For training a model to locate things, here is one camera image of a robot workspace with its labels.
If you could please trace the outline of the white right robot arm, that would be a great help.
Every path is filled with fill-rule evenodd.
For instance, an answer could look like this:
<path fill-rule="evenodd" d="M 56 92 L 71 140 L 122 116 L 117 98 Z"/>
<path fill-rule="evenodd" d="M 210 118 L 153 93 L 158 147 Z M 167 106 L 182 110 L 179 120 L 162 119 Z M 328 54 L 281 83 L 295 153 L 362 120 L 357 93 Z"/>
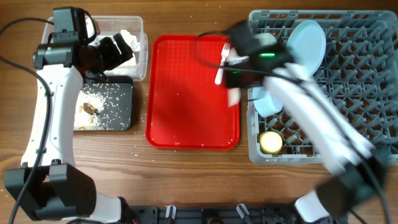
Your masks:
<path fill-rule="evenodd" d="M 386 223 L 391 222 L 383 191 L 388 171 L 388 151 L 377 149 L 332 104 L 299 62 L 294 50 L 276 43 L 263 45 L 247 21 L 224 30 L 238 61 L 227 61 L 226 86 L 263 86 L 280 100 L 320 151 L 331 178 L 294 201 L 304 223 L 338 218 L 373 196 L 379 198 Z"/>

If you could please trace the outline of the large light blue plate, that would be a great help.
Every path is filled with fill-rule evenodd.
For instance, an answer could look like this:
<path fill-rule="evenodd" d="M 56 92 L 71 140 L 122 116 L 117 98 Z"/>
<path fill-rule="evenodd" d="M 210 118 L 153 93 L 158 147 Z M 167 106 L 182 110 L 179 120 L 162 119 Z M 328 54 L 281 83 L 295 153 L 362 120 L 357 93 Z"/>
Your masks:
<path fill-rule="evenodd" d="M 325 56 L 325 32 L 317 22 L 303 21 L 290 34 L 287 47 L 297 63 L 303 65 L 312 76 L 320 68 Z"/>

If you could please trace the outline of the green bowl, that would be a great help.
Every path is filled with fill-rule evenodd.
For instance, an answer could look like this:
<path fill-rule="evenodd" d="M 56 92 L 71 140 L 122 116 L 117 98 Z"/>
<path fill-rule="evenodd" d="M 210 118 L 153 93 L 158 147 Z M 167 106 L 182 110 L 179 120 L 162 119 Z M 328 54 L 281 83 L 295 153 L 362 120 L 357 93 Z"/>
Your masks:
<path fill-rule="evenodd" d="M 272 46 L 277 43 L 276 38 L 270 33 L 255 34 L 254 38 L 257 39 L 263 47 Z"/>

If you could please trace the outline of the light blue bowl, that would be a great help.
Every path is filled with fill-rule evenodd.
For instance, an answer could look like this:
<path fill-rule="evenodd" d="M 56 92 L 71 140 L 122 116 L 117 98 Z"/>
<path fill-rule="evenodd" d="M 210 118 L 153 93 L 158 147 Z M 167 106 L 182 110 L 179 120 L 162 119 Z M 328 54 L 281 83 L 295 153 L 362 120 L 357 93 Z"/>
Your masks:
<path fill-rule="evenodd" d="M 280 112 L 283 108 L 283 103 L 274 98 L 264 87 L 254 87 L 252 98 L 255 109 L 264 118 Z"/>

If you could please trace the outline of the yellow plastic cup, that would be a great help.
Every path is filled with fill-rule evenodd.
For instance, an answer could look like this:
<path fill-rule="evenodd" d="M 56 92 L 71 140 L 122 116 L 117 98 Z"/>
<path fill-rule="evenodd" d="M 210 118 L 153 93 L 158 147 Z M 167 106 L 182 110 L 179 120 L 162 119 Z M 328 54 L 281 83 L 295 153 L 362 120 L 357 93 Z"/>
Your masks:
<path fill-rule="evenodd" d="M 273 131 L 267 131 L 259 136 L 259 144 L 262 153 L 277 154 L 282 149 L 282 137 Z"/>

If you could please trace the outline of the white paper napkin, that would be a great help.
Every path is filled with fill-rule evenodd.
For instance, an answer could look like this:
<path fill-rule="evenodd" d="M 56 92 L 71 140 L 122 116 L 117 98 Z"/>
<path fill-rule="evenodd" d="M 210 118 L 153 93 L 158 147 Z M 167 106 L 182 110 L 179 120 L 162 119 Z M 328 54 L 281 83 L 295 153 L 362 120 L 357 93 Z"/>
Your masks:
<path fill-rule="evenodd" d="M 130 46 L 132 50 L 132 57 L 118 67 L 105 71 L 106 75 L 130 75 L 132 73 L 132 68 L 137 65 L 136 52 L 140 51 L 141 44 L 138 42 L 137 37 L 132 35 L 127 30 L 121 30 L 120 34 L 128 46 Z"/>

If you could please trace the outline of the cream plastic spoon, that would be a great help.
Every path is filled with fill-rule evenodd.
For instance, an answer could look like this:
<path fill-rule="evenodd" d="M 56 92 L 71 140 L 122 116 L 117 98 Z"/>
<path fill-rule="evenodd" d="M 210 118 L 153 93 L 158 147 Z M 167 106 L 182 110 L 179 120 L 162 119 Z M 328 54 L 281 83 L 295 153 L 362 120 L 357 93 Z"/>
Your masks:
<path fill-rule="evenodd" d="M 238 105 L 241 101 L 241 90 L 239 88 L 230 88 L 228 90 L 228 106 Z"/>

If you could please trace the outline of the white plastic fork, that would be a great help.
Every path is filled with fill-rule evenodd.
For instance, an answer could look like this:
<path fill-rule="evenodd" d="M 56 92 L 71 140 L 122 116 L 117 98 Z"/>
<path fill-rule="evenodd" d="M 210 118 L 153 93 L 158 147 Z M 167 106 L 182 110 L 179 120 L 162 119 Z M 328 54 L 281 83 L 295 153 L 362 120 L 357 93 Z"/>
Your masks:
<path fill-rule="evenodd" d="M 227 56 L 229 55 L 229 50 L 230 50 L 230 44 L 229 43 L 225 43 L 222 51 L 221 51 L 221 61 L 220 61 L 220 67 L 218 68 L 218 71 L 216 73 L 216 77 L 215 77 L 215 84 L 216 85 L 220 85 L 222 82 L 222 77 L 223 77 L 223 65 L 224 62 L 227 58 Z"/>

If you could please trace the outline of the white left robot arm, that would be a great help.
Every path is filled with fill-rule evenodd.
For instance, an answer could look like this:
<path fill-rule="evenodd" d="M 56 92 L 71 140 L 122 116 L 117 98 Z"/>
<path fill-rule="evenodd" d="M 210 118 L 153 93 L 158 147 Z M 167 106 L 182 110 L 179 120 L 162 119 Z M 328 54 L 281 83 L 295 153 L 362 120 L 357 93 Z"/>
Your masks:
<path fill-rule="evenodd" d="M 83 83 L 106 82 L 106 71 L 132 57 L 121 34 L 93 46 L 96 34 L 86 29 L 90 17 L 78 7 L 55 8 L 54 32 L 37 47 L 29 70 L 38 81 L 34 123 L 21 164 L 6 171 L 4 185 L 16 201 L 14 209 L 35 222 L 139 222 L 124 198 L 99 193 L 75 166 L 75 106 Z"/>

